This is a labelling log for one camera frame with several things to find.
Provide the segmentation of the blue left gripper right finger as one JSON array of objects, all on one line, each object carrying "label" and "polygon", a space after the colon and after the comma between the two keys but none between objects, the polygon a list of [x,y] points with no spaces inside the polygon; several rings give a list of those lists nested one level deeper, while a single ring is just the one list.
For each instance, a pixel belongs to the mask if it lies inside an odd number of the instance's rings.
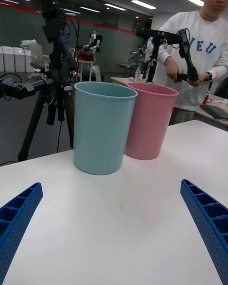
[{"label": "blue left gripper right finger", "polygon": [[181,196],[207,248],[222,284],[228,283],[228,209],[188,180]]}]

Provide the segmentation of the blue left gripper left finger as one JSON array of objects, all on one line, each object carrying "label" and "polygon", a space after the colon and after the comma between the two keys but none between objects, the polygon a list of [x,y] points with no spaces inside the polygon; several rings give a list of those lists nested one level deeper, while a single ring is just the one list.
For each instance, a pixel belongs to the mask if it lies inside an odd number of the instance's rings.
[{"label": "blue left gripper left finger", "polygon": [[37,182],[0,208],[0,282],[42,198],[42,186]]}]

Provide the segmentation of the person's left hand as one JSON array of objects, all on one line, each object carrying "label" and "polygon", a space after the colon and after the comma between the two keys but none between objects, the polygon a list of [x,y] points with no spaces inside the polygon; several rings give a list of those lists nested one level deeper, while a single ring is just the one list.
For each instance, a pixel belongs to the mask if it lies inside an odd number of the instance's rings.
[{"label": "person's left hand", "polygon": [[209,74],[208,73],[201,73],[198,74],[198,79],[195,80],[187,80],[188,84],[192,87],[198,87],[204,81],[208,81]]}]

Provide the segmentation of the person's right hand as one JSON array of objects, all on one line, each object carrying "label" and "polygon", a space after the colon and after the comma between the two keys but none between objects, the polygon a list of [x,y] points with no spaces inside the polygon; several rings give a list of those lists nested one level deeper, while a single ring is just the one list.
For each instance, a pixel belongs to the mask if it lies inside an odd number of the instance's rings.
[{"label": "person's right hand", "polygon": [[164,62],[164,66],[167,76],[176,82],[179,73],[179,68],[175,60],[172,57],[168,57]]}]

